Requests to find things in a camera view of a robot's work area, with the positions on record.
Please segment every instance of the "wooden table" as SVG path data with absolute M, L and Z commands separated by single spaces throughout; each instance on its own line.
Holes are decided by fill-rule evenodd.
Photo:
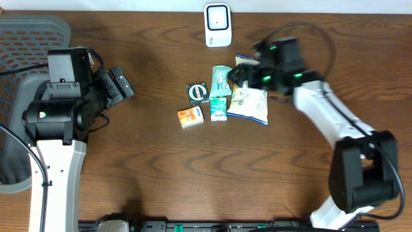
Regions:
M 319 23 L 336 42 L 329 82 L 341 100 L 376 130 L 398 140 L 400 174 L 412 192 L 412 16 L 232 14 L 233 41 L 207 48 L 202 13 L 5 12 L 57 15 L 71 26 L 72 46 L 96 49 L 106 67 L 121 65 L 136 94 L 108 111 L 111 124 L 90 136 L 80 179 L 81 220 L 112 212 L 169 220 L 272 220 L 307 217 L 329 195 L 332 151 L 290 104 L 268 101 L 268 126 L 245 119 L 181 129 L 190 107 L 186 84 L 206 81 L 212 67 L 234 66 L 236 53 L 282 24 Z M 297 35 L 307 65 L 323 71 L 328 51 L 307 28 Z M 393 200 L 373 212 L 392 214 Z M 0 195 L 1 231 L 27 231 L 30 190 Z M 412 200 L 381 231 L 410 231 Z

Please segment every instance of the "green led light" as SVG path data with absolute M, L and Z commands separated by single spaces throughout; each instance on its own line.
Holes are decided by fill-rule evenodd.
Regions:
M 264 77 L 264 78 L 262 78 L 262 81 L 263 82 L 268 82 L 270 80 L 270 78 L 272 78 L 272 77 L 271 76 Z
M 41 111 L 41 112 L 39 113 L 39 118 L 43 119 L 43 118 L 45 118 L 45 117 L 46 117 L 46 112 Z

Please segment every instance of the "black cable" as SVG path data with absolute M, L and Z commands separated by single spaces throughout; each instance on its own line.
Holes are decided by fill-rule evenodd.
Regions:
M 399 173 L 397 169 L 395 168 L 395 166 L 393 165 L 392 161 L 390 160 L 388 154 L 380 146 L 377 146 L 376 144 L 374 144 L 374 148 L 382 155 L 384 160 L 388 163 L 389 167 L 391 168 L 393 174 L 395 175 L 395 179 L 397 180 L 398 185 L 399 185 L 400 205 L 399 205 L 398 211 L 392 216 L 380 216 L 380 215 L 373 215 L 370 213 L 358 213 L 358 215 L 375 218 L 375 219 L 381 219 L 381 220 L 392 220 L 394 218 L 399 217 L 399 215 L 403 212 L 405 208 L 405 201 L 406 201 L 405 189 L 404 189 L 404 185 L 402 184 L 402 180 L 399 177 Z
M 330 72 L 332 71 L 333 67 L 335 66 L 336 62 L 336 47 L 333 39 L 330 37 L 329 33 L 323 29 L 321 26 L 315 24 L 315 23 L 307 23 L 307 22 L 296 22 L 296 23 L 289 23 L 286 25 L 283 25 L 279 27 L 278 29 L 274 30 L 271 34 L 266 36 L 262 41 L 268 41 L 272 36 L 275 34 L 278 34 L 279 32 L 283 31 L 286 28 L 292 27 L 292 26 L 311 26 L 312 28 L 317 29 L 323 36 L 324 40 L 328 43 L 329 45 L 329 64 L 326 67 L 326 71 L 323 74 L 323 77 L 326 78 L 329 76 Z
M 103 119 L 106 119 L 106 120 L 107 120 L 107 123 L 105 123 L 103 126 L 101 126 L 101 127 L 99 127 L 99 128 L 89 130 L 89 133 L 98 131 L 98 130 L 102 129 L 103 127 L 107 126 L 107 125 L 110 123 L 109 116 L 105 115 L 104 113 L 100 113 L 99 116 L 102 117 Z
M 25 71 L 32 70 L 32 69 L 35 69 L 35 68 L 44 68 L 44 67 L 47 67 L 48 65 L 49 65 L 48 63 L 46 63 L 46 64 L 36 64 L 36 65 L 33 65 L 33 66 L 29 66 L 29 67 L 19 68 L 17 70 L 10 70 L 10 71 L 5 71 L 5 72 L 0 72 L 0 76 L 2 76 L 2 75 L 11 75 L 11 74 L 19 73 L 19 72 L 25 72 Z
M 355 215 L 351 220 L 347 221 L 347 223 L 345 223 L 345 225 L 341 226 L 338 230 L 342 231 L 345 230 L 346 228 L 352 226 L 353 223 L 356 222 L 356 220 L 358 220 L 358 218 L 360 218 L 361 216 L 359 215 Z
M 14 132 L 12 132 L 10 129 L 8 129 L 5 125 L 0 123 L 0 128 L 4 130 L 9 136 L 11 136 L 13 139 L 15 139 L 20 145 L 22 145 L 28 152 L 28 154 L 33 158 L 33 160 L 36 162 L 38 165 L 41 175 L 43 177 L 43 197 L 42 197 L 42 204 L 41 204 L 41 216 L 40 216 L 40 232 L 44 231 L 44 225 L 46 222 L 46 208 L 47 208 L 47 192 L 48 192 L 48 176 L 47 176 L 47 171 L 46 168 L 44 167 L 43 163 L 40 161 L 40 159 L 37 157 L 37 155 L 27 146 L 27 144 Z

